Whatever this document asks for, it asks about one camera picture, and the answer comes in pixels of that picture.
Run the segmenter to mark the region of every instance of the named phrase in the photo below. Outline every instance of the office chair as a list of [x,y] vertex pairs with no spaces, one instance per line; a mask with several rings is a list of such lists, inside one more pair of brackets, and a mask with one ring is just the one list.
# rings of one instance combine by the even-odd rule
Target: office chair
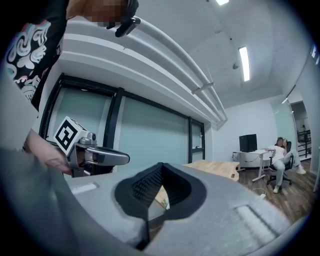
[[[287,146],[286,146],[286,150],[287,150],[287,152],[289,153],[290,152],[290,150],[291,150],[291,141],[287,141]],[[272,172],[276,172],[277,171],[277,169],[274,167],[274,165],[272,164],[272,158],[273,158],[273,156],[270,156],[270,168],[271,168],[271,171]],[[289,169],[292,169],[292,165],[294,164],[294,157],[293,156],[291,156],[291,159],[290,159],[290,162],[288,162],[285,166],[284,166],[284,171],[286,171],[286,170],[289,170]],[[289,178],[287,178],[286,177],[287,176],[287,174],[286,174],[286,172],[284,172],[283,173],[283,180],[284,181],[287,181],[287,182],[289,182],[289,185],[292,185],[292,180],[291,179],[289,179]],[[269,185],[269,183],[270,182],[272,182],[272,181],[275,181],[276,180],[276,175],[270,175],[270,178],[269,178],[269,180],[266,182],[266,184],[267,185]]]

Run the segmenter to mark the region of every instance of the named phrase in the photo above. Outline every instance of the white shoe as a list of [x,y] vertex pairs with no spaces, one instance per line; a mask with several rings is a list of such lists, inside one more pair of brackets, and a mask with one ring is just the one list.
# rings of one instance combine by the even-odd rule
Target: white shoe
[[302,167],[301,164],[298,165],[298,167],[295,169],[295,171],[297,174],[305,174],[306,173],[305,169]]
[[274,187],[274,190],[273,190],[273,193],[277,194],[278,191],[279,191],[279,186],[275,186],[275,187]]

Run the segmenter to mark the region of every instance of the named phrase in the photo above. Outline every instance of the jeans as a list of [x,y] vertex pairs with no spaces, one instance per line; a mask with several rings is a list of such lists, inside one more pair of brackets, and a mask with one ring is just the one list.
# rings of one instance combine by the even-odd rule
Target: jeans
[[298,152],[295,149],[292,149],[284,159],[280,159],[274,162],[273,166],[276,169],[276,179],[275,179],[275,184],[277,186],[281,186],[282,180],[284,177],[284,172],[285,172],[285,165],[290,162],[291,156],[293,156],[293,166],[297,167],[299,166],[300,163],[300,157]]

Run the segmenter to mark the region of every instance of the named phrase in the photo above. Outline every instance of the black t-shirt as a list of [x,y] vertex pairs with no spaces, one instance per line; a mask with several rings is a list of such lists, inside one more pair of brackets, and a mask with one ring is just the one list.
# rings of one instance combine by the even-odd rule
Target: black t-shirt
[[37,110],[48,74],[62,52],[68,3],[46,0],[39,13],[30,13],[5,55],[10,77]]

